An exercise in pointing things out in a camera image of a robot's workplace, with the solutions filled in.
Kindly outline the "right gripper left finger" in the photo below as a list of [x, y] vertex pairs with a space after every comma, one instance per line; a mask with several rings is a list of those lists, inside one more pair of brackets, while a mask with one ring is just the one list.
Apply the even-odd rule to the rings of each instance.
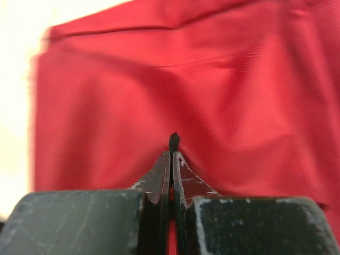
[[128, 189], [25, 195], [1, 231], [1, 254], [168, 254], [171, 155]]

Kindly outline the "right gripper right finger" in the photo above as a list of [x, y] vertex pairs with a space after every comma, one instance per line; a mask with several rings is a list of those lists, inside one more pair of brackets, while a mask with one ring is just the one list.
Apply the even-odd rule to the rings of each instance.
[[339, 254], [319, 206], [306, 197], [227, 197], [173, 153], [178, 254]]

